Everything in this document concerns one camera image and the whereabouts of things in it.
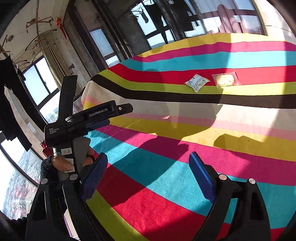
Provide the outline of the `left hand in black glove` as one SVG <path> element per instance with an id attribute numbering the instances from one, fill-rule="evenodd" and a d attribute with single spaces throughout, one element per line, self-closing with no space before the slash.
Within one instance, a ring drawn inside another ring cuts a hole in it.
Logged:
<path id="1" fill-rule="evenodd" d="M 89 147 L 87 151 L 87 157 L 82 163 L 82 167 L 91 165 L 95 160 L 96 152 Z M 40 166 L 40 180 L 44 178 L 50 182 L 59 181 L 58 171 L 65 172 L 71 171 L 74 166 L 62 156 L 50 156 L 42 161 Z"/>

